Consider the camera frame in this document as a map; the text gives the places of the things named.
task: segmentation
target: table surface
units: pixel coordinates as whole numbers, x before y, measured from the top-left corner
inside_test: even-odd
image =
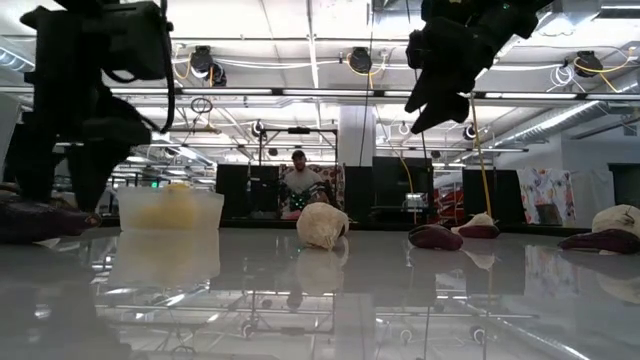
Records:
[[[7,359],[636,359],[640,258],[558,238],[123,233],[0,249]]]

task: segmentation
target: fluorescent light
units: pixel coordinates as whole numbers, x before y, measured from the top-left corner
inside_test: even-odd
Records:
[[[271,89],[203,88],[182,89],[185,95],[271,95]]]
[[[143,158],[142,156],[129,156],[127,158],[127,161],[129,161],[129,162],[137,162],[137,163],[150,162],[149,159]]]
[[[561,93],[486,93],[487,99],[575,99],[576,94]]]
[[[167,172],[173,175],[187,175],[187,172],[184,170],[167,170]]]
[[[298,96],[371,96],[373,91],[366,90],[283,90],[284,95],[298,95]]]
[[[111,93],[114,95],[166,95],[167,89],[165,88],[111,88]]]
[[[180,155],[189,158],[191,160],[197,160],[198,159],[198,154],[196,154],[193,150],[186,148],[186,147],[181,147],[180,148]]]
[[[409,96],[411,96],[411,91],[387,90],[387,91],[384,92],[384,96],[386,96],[386,97],[409,97]]]
[[[603,10],[640,10],[640,5],[602,5]]]
[[[122,289],[115,289],[115,290],[107,291],[104,294],[105,295],[129,294],[129,293],[132,293],[134,291],[136,291],[136,289],[122,288]]]
[[[219,316],[220,316],[220,314],[219,314],[219,313],[218,313],[218,314],[215,314],[215,315],[211,316],[211,317],[209,318],[209,320],[207,320],[207,322],[208,322],[208,323],[210,323],[210,322],[214,322],[214,321],[216,321],[216,320],[218,319],[218,317],[219,317]]]
[[[591,94],[587,100],[640,100],[640,94]]]
[[[173,306],[177,303],[179,303],[180,301],[184,300],[185,295],[184,294],[180,294],[180,295],[176,295],[174,297],[171,297],[169,299],[167,299],[167,306]]]

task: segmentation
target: yellow object in container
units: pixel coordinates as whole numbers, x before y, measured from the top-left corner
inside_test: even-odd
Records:
[[[197,204],[189,190],[184,184],[168,185],[158,204],[143,207],[133,225],[139,229],[192,229],[196,224]]]

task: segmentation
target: maroon object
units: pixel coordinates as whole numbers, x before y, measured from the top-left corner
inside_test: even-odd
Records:
[[[494,225],[463,226],[458,229],[461,236],[475,239],[495,239],[500,230]]]
[[[460,250],[462,237],[440,225],[423,225],[409,232],[409,241],[422,249]]]
[[[62,236],[77,236],[100,225],[96,214],[0,196],[0,243],[29,244]]]
[[[635,254],[640,252],[640,239],[628,231],[611,229],[573,235],[561,241],[558,246],[564,250],[607,250],[620,254]]]

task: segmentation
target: white ceiling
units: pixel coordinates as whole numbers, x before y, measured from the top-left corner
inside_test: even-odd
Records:
[[[381,63],[381,54],[388,54],[387,63],[405,64],[405,46],[403,39],[411,29],[420,28],[423,22],[417,17],[412,24],[405,17],[385,18],[376,21],[373,27],[367,23],[366,0],[312,0],[313,35],[317,42],[316,56],[319,62],[337,61],[339,56],[346,56],[353,46],[368,46],[367,41],[373,32],[376,39],[396,40],[395,42],[374,42],[374,63]],[[19,16],[35,8],[37,5],[56,9],[53,1],[36,0],[4,0],[0,10],[0,35],[13,39],[20,50],[34,54],[35,42],[29,39],[16,39],[16,35],[33,35],[31,29],[19,24]],[[306,38],[309,36],[306,1],[300,0],[170,0],[168,17],[175,25],[172,34],[174,50],[180,56],[186,56],[193,46],[209,44],[214,56],[220,59],[248,61],[255,63],[303,63],[310,64],[310,46]],[[241,38],[271,38],[288,40],[278,41],[240,41]],[[340,40],[343,38],[359,38],[364,41]],[[539,33],[529,40],[522,40],[503,57],[498,65],[540,66],[558,64],[565,58],[572,59],[578,50],[594,50],[605,66],[616,66],[624,62],[624,56],[616,48],[627,51],[628,44],[640,38],[640,21],[638,20],[602,20],[597,19],[580,27],[564,31],[558,36],[543,36]],[[232,65],[224,65],[230,87],[314,87],[312,67],[297,69],[249,69]],[[610,74],[614,79],[633,67]],[[182,65],[177,70],[184,73]],[[478,90],[484,91],[547,91],[553,87],[550,69],[533,71],[499,71],[491,70],[477,84]],[[17,82],[15,76],[2,74],[4,83]],[[357,76],[345,64],[319,65],[318,80],[320,88],[365,89],[367,79]],[[576,78],[586,90],[603,84],[602,79]],[[184,86],[202,86],[202,82],[190,76],[180,80]],[[415,74],[406,69],[387,69],[373,77],[376,89],[408,90],[415,83]],[[132,86],[164,86],[162,82],[134,83]],[[479,106],[478,120],[480,127],[491,130],[485,136],[500,135],[510,128],[526,121],[539,113],[539,108],[512,108],[506,106]],[[144,114],[154,119],[165,116],[163,108],[145,108]],[[255,119],[274,126],[316,126],[317,111],[314,104],[294,103],[282,109],[264,108],[229,108],[229,114],[239,123]],[[398,126],[406,122],[409,126],[417,114],[406,114],[401,104],[378,105],[379,119],[385,124],[392,124],[391,141],[394,144],[419,143],[419,137],[410,138],[398,133]],[[195,114],[187,111],[193,119]],[[339,120],[338,104],[322,104],[320,116],[323,126]],[[220,126],[227,137],[202,136],[190,137],[191,140],[218,142],[228,141],[229,137],[241,138],[234,127],[228,126],[227,119],[216,111],[210,114],[209,123]],[[431,145],[458,144],[462,141],[462,127],[454,123],[445,123],[425,133]],[[299,136],[282,135],[278,141],[303,141],[317,144],[317,137],[303,139]]]

